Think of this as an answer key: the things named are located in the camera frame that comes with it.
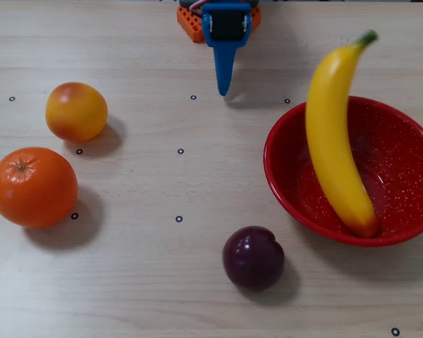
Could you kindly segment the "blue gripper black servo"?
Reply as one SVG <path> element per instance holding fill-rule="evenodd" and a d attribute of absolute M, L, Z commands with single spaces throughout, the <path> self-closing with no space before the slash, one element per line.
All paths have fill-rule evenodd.
<path fill-rule="evenodd" d="M 202 5 L 202 31 L 213 45 L 216 80 L 221 96 L 228 93 L 236 51 L 246 45 L 252 29 L 250 2 L 207 2 Z"/>

